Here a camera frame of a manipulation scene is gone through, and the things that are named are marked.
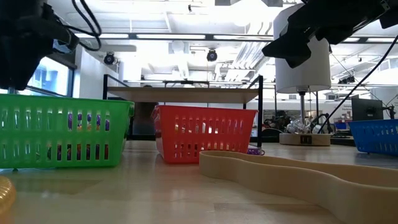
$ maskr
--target wire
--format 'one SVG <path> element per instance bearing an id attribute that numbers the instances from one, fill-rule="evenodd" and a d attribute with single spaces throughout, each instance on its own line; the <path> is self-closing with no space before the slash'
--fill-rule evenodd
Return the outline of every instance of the wire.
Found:
<path id="1" fill-rule="evenodd" d="M 398 94 L 396 94 L 390 101 L 388 101 L 388 103 L 386 104 L 386 107 L 387 107 L 387 105 L 389 105 L 389 104 L 391 103 L 391 101 L 393 101 L 397 96 L 398 96 Z"/>
<path id="2" fill-rule="evenodd" d="M 346 67 L 344 67 L 344 65 L 336 58 L 336 56 L 333 54 L 333 53 L 331 53 L 331 55 L 336 59 L 336 61 L 343 67 L 343 69 L 344 70 L 346 70 L 346 72 L 348 73 L 348 74 L 351 74 L 349 71 L 348 71 L 348 69 L 346 68 Z M 365 86 L 362 86 L 365 90 L 367 90 L 369 93 L 370 93 L 370 95 L 372 95 L 373 97 L 375 97 L 377 100 L 380 100 L 375 94 L 373 94 L 370 90 L 368 90 Z M 388 104 L 385 104 L 382 100 L 380 100 L 381 101 L 381 103 L 385 106 L 385 107 L 387 107 L 387 105 Z"/>
<path id="3" fill-rule="evenodd" d="M 100 40 L 100 35 L 102 34 L 101 26 L 98 23 L 98 21 L 97 21 L 96 17 L 94 16 L 93 12 L 91 11 L 91 9 L 88 7 L 86 1 L 85 0 L 80 0 L 80 3 L 83 6 L 83 8 L 85 9 L 85 11 L 87 12 L 87 14 L 90 17 L 90 19 L 94 22 L 94 25 L 95 25 L 97 30 L 95 30 L 95 28 L 92 25 L 92 23 L 90 22 L 90 20 L 79 9 L 79 7 L 77 6 L 76 0 L 72 0 L 73 7 L 76 9 L 76 12 L 79 13 L 81 18 L 87 23 L 87 25 L 90 28 L 91 32 L 85 31 L 83 29 L 79 29 L 79 28 L 76 28 L 76 27 L 73 27 L 73 26 L 64 25 L 64 27 L 67 28 L 67 29 L 70 29 L 70 30 L 78 31 L 78 32 L 81 32 L 83 34 L 87 34 L 87 35 L 93 36 L 96 39 L 97 43 L 98 43 L 98 47 L 97 48 L 89 47 L 89 46 L 87 46 L 86 44 L 84 44 L 82 42 L 80 42 L 79 44 L 81 46 L 83 46 L 87 50 L 99 51 L 101 49 L 101 47 L 102 47 L 102 43 L 101 43 L 101 40 Z"/>
<path id="4" fill-rule="evenodd" d="M 380 61 L 376 64 L 376 66 L 374 66 L 374 68 L 372 68 L 372 70 L 365 76 L 363 77 L 363 79 L 361 81 L 359 81 L 358 84 L 356 84 L 356 86 L 348 93 L 348 95 L 340 102 L 340 104 L 330 113 L 329 117 L 326 118 L 326 121 L 322 124 L 321 128 L 318 131 L 318 134 L 320 134 L 321 130 L 323 129 L 323 127 L 325 127 L 327 121 L 334 115 L 334 113 L 336 113 L 337 109 L 349 98 L 349 96 L 362 84 L 362 82 L 364 82 L 370 75 L 372 75 L 372 73 L 374 71 L 376 71 L 376 69 L 378 68 L 378 66 L 380 66 L 380 64 L 384 61 L 384 59 L 386 59 L 386 57 L 388 56 L 388 54 L 390 53 L 390 51 L 392 50 L 392 48 L 394 47 L 394 45 L 397 43 L 398 40 L 398 35 L 395 37 L 394 41 L 392 41 L 392 44 L 390 45 L 390 47 L 387 49 L 386 53 L 384 54 L 384 56 L 380 59 Z"/>

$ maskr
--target plastic basket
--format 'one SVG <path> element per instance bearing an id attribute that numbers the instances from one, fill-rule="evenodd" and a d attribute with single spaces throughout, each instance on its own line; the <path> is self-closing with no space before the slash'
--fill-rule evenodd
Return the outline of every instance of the plastic basket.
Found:
<path id="1" fill-rule="evenodd" d="M 199 152 L 246 153 L 255 110 L 156 106 L 157 150 L 168 163 L 199 163 Z"/>
<path id="2" fill-rule="evenodd" d="M 0 95 L 0 168 L 119 164 L 131 102 Z"/>
<path id="3" fill-rule="evenodd" d="M 358 151 L 398 156 L 398 120 L 353 121 L 349 126 Z"/>

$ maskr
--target fluorescent light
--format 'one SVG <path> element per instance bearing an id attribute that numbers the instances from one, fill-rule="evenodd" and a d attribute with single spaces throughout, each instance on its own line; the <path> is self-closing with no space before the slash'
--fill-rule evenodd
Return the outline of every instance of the fluorescent light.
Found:
<path id="1" fill-rule="evenodd" d="M 92 35 L 87 34 L 75 34 L 79 38 L 94 38 Z M 129 34 L 101 34 L 100 38 L 114 38 L 114 39 L 125 39 L 129 38 Z"/>
<path id="2" fill-rule="evenodd" d="M 163 83 L 163 81 L 160 80 L 125 80 L 124 82 L 128 82 L 128 83 Z"/>
<path id="3" fill-rule="evenodd" d="M 209 84 L 214 85 L 242 85 L 244 82 L 209 82 Z"/>
<path id="4" fill-rule="evenodd" d="M 273 41 L 274 38 L 271 35 L 214 35 L 216 40 L 269 40 Z"/>
<path id="5" fill-rule="evenodd" d="M 102 34 L 100 38 L 129 38 L 129 34 Z"/>
<path id="6" fill-rule="evenodd" d="M 383 43 L 392 43 L 394 38 L 368 38 L 367 42 L 383 42 Z"/>
<path id="7" fill-rule="evenodd" d="M 138 39 L 195 39 L 204 40 L 205 35 L 195 34 L 137 34 Z"/>
<path id="8" fill-rule="evenodd" d="M 348 37 L 344 42 L 358 42 L 359 38 L 356 37 Z"/>

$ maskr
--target computer monitor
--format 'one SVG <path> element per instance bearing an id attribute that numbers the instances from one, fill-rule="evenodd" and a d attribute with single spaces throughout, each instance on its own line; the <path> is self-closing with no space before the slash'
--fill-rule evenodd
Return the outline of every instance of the computer monitor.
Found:
<path id="1" fill-rule="evenodd" d="M 381 100 L 366 100 L 352 98 L 353 121 L 384 119 Z"/>

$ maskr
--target shelf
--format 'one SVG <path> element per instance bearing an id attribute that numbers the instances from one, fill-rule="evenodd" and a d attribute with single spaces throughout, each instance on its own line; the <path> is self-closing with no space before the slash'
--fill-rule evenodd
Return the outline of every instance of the shelf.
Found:
<path id="1" fill-rule="evenodd" d="M 108 92 L 133 102 L 247 103 L 258 89 L 108 87 Z"/>

